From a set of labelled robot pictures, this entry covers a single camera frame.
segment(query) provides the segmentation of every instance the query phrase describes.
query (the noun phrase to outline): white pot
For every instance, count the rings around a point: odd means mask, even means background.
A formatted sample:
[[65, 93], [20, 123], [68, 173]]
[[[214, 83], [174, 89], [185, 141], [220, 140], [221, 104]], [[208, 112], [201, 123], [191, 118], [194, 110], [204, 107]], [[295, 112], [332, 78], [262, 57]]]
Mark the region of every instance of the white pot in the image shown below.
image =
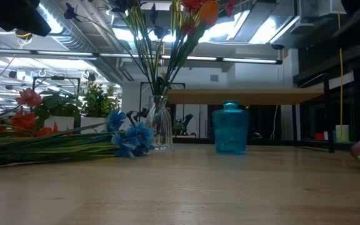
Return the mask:
[[74, 117], [68, 116], [50, 116], [44, 121], [45, 128], [53, 128], [54, 123], [56, 123], [57, 128], [60, 131], [66, 131], [68, 129], [73, 129], [74, 126]]
[[[90, 126], [94, 124], [106, 123], [105, 117], [82, 117], [81, 118], [81, 126]], [[94, 127], [92, 129], [87, 129], [81, 131], [82, 134], [91, 134], [91, 133], [101, 133], [102, 131], [106, 131], [106, 125], [103, 124], [98, 127]]]

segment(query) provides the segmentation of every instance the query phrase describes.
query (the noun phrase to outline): clear glass vase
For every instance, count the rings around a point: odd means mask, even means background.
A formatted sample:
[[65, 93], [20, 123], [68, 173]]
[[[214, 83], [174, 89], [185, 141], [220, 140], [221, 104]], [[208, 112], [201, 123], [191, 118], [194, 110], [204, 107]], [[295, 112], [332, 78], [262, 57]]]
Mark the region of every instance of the clear glass vase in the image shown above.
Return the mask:
[[154, 129], [152, 145], [155, 146], [155, 149], [172, 150], [172, 120], [165, 107], [168, 97], [153, 96], [151, 101], [152, 108], [149, 110], [145, 124], [147, 127]]

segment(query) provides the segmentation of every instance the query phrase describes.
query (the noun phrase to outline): yellow cable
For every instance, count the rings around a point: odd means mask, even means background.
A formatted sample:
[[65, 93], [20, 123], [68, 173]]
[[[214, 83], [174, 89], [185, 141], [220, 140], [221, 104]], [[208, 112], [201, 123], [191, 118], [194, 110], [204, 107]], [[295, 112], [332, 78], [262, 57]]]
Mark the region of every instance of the yellow cable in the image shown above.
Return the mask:
[[[341, 17], [340, 17], [340, 2], [338, 3], [338, 29], [341, 29]], [[344, 77], [344, 62], [343, 62], [343, 49], [340, 47], [340, 67], [341, 67], [341, 85], [340, 85], [340, 139], [343, 138], [343, 77]]]

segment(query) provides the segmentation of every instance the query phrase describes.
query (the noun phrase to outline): white container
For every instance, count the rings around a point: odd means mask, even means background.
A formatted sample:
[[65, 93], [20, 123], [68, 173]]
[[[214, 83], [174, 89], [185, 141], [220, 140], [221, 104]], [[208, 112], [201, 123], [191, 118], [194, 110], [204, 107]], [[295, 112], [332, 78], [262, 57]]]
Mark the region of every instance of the white container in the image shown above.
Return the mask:
[[50, 116], [48, 119], [44, 121], [44, 127], [54, 129], [54, 123], [56, 123], [59, 131], [66, 131], [68, 129], [73, 129], [74, 117]]
[[[94, 124], [106, 123], [105, 117], [82, 117], [81, 118], [81, 126], [90, 126]], [[87, 129], [81, 131], [82, 134], [91, 134], [91, 133], [101, 133], [102, 131], [106, 131], [106, 125], [103, 124], [98, 127], [94, 127], [92, 129]]]
[[336, 125], [336, 136], [337, 142], [349, 142], [349, 125], [342, 125], [342, 136], [341, 126]]

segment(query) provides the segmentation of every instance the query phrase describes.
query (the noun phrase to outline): potted plant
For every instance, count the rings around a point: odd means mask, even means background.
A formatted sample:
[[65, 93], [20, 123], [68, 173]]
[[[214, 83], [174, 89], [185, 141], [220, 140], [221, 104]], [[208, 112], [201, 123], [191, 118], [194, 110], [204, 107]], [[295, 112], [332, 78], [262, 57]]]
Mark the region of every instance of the potted plant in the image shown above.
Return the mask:
[[33, 109], [36, 114], [37, 129], [53, 128], [57, 124], [60, 131], [73, 129], [80, 122], [80, 111], [76, 106], [76, 96], [64, 92], [43, 91], [42, 103]]
[[[102, 84], [94, 84], [86, 82], [87, 92], [81, 91], [84, 104], [82, 104], [81, 126], [89, 126], [93, 124], [105, 123], [109, 113], [115, 109], [119, 109], [120, 96], [113, 98], [114, 87], [108, 85], [106, 92], [103, 90]], [[105, 130], [105, 126], [99, 126], [92, 129], [81, 131], [83, 134], [101, 132]]]

